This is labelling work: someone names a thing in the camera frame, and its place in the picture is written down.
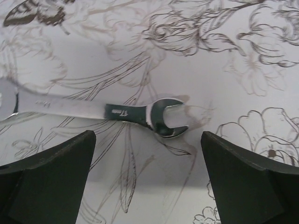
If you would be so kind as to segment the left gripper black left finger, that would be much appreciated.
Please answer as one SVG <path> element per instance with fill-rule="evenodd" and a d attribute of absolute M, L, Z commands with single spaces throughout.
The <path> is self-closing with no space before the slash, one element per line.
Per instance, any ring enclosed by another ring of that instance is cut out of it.
<path fill-rule="evenodd" d="M 59 145 L 0 167 L 2 224 L 74 224 L 95 150 L 85 131 Z"/>

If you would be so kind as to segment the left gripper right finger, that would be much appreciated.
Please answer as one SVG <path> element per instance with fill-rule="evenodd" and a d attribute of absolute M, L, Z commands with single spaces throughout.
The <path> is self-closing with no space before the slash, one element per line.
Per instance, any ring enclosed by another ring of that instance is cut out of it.
<path fill-rule="evenodd" d="M 201 147 L 223 224 L 297 224 L 299 169 L 204 131 Z"/>

